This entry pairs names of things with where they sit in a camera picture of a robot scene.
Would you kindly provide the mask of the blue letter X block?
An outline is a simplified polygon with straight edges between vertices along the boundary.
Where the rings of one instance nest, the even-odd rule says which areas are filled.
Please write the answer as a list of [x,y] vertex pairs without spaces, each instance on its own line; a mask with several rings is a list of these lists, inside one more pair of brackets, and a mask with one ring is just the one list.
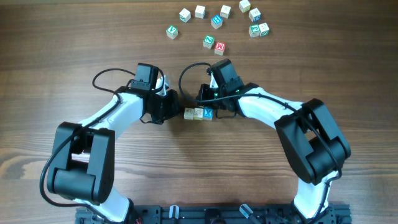
[[203,119],[204,120],[212,120],[213,119],[213,109],[204,108],[203,109]]

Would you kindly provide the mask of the plain block with red drawing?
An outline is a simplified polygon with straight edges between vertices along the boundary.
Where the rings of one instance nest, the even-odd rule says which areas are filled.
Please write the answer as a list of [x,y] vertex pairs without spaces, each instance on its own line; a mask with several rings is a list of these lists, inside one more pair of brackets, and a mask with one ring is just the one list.
[[194,120],[195,109],[185,108],[183,117],[184,119]]

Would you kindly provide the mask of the plain block with yellow side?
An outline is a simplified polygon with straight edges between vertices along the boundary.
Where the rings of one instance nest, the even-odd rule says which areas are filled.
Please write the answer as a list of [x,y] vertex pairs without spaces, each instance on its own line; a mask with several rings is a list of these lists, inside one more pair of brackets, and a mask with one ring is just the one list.
[[193,119],[194,120],[203,120],[204,109],[203,108],[195,108]]

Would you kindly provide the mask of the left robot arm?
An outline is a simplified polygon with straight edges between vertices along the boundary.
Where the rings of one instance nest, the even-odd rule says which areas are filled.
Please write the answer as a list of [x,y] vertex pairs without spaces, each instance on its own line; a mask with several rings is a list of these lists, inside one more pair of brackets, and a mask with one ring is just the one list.
[[143,222],[132,200],[113,186],[115,142],[145,114],[150,114],[150,123],[163,124],[178,115],[180,108],[177,92],[169,88],[159,67],[138,63],[132,75],[92,117],[58,126],[52,154],[39,180],[40,194],[47,203],[63,206],[48,197],[52,193],[67,199],[66,207],[85,207],[99,222]]

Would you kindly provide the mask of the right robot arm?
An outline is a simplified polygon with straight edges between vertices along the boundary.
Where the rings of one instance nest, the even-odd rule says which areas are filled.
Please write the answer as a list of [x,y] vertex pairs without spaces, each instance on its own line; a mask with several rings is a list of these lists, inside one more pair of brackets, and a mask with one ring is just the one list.
[[206,72],[211,82],[201,86],[197,103],[256,119],[275,129],[298,177],[295,212],[307,223],[319,221],[328,208],[331,184],[341,178],[343,164],[351,155],[324,102],[316,98],[306,103],[285,100],[255,83],[244,84],[229,59],[209,65]]

